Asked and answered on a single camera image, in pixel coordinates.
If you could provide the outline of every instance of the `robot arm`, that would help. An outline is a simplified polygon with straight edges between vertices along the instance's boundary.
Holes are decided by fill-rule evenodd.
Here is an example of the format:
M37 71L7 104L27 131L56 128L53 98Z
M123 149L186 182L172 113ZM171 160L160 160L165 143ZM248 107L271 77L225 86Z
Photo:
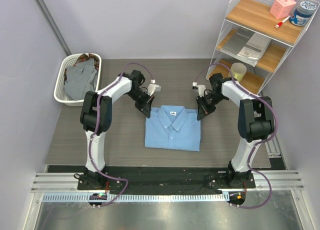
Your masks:
M221 73L216 73L209 81L212 87L209 93L206 92L204 85L193 83L193 88L197 89L199 94L196 98L197 119L201 120L213 113L216 110L216 104L222 100L230 99L239 107L238 132L241 138L236 154L228 165L227 181L230 184L243 184L251 174L247 161L250 159L249 164L251 165L258 147L250 156L251 151L257 142L267 139L274 132L274 118L263 103L243 93L230 77L223 78ZM272 106L269 97L262 97L262 99Z
M83 124L85 130L88 147L84 175L93 182L93 185L99 186L99 183L104 184L105 180L101 179L102 176L96 173L96 169L92 165L89 157L90 139L93 138L91 144L92 158L96 167L103 172L106 166L104 159L105 137L112 122L113 103L121 96L128 94L135 101L135 107L147 118L150 118L151 104L154 99L153 93L155 91L160 91L161 87L154 84L154 80L151 80L151 84L148 86L147 91L143 91L140 86L145 80L144 75L140 71L133 70L130 74L124 73L121 78L118 76L114 82L98 92L89 91L85 95L80 116L80 122ZM97 107L98 97L101 94L99 125L97 133L92 136L97 123L97 111L95 108Z

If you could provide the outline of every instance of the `blue lid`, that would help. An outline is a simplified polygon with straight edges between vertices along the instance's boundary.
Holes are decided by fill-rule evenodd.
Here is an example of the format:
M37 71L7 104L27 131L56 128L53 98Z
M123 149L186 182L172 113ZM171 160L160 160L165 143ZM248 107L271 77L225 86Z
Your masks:
M302 1L299 5L296 6L296 9L302 14L309 15L313 14L316 11L317 5L315 5L311 1Z

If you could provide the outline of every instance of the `laundry basket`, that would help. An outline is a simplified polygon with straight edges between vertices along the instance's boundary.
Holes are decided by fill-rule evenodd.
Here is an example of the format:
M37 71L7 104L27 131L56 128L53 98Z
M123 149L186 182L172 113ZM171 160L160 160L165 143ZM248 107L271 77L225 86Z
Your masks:
M65 93L65 69L68 66L73 66L77 59L82 55L83 53L79 54L73 54L70 56L67 56L61 63L60 71L58 74L58 78L55 83L55 88L54 88L54 98L60 103L66 104L68 106L82 106L84 104L84 100L72 100L70 99L66 93ZM99 82L100 82L100 75L101 75L101 57L98 54L91 53L95 55L99 59L99 69L98 69L98 77L96 81L96 87L95 91L99 89Z

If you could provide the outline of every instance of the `metal frame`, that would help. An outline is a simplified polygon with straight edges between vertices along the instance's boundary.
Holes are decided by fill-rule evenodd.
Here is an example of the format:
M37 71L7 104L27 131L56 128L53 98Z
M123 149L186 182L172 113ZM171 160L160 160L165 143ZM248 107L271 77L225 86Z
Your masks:
M31 193L31 196L32 196L32 202L26 216L26 221L23 228L24 230L35 229L44 194L41 192Z
M261 171L271 183L273 191L291 190L300 220L304 229L315 229L308 207L304 199L304 187L297 170L266 170ZM77 190L78 180L74 178L75 173L37 173L31 189L33 197L30 209L25 221L25 230L32 230L36 226L42 202L87 202L92 193L100 190L80 191ZM266 180L258 173L253 173L256 188L248 191L269 191ZM228 192L243 191L243 189L223 189L221 195L198 195L198 196L146 196L146 195L123 195L118 203L159 203L159 202L207 202L226 201Z
M50 26L53 34L55 35L57 41L59 42L62 50L64 51L64 53L69 56L71 55L71 51L64 39L64 37L62 36L54 18L51 16L51 13L49 11L49 9L47 8L44 0L34 0L36 2L36 4L38 5L40 11L42 12L46 22L48 23L48 25Z
M269 158L281 158L281 151L277 145L276 139L266 142L265 146Z
M297 170L266 170L261 171L271 182L273 190L303 190L303 184ZM78 180L75 173L37 173L31 188L31 193L87 193L77 190ZM266 180L258 173L253 173L256 188L248 191L268 191ZM225 192L243 191L242 188L223 189Z
M304 230L315 230L316 226L310 217L310 211L305 200L305 191L292 190L292 197Z

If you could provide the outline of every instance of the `book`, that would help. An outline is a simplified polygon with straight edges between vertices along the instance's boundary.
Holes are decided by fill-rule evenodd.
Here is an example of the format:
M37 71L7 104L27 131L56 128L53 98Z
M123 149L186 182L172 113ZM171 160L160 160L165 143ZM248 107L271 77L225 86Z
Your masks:
M255 67L270 42L269 37L240 27L224 44L220 52Z

